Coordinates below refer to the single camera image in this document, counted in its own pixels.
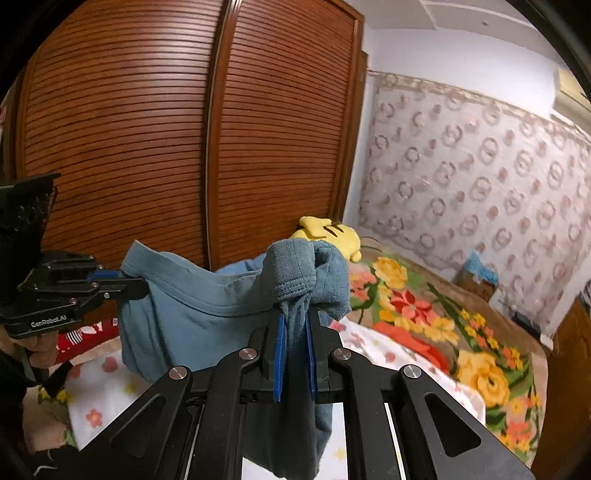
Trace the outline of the person left hand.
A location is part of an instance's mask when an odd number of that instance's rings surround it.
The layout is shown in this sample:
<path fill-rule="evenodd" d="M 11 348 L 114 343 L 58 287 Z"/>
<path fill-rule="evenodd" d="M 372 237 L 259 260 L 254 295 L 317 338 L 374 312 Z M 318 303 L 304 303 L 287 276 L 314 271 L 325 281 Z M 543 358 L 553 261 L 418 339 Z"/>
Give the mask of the person left hand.
<path fill-rule="evenodd" d="M 23 347 L 28 353 L 31 366 L 39 369 L 48 369 L 55 364 L 58 355 L 57 343 L 56 331 L 15 341 L 16 345 Z"/>

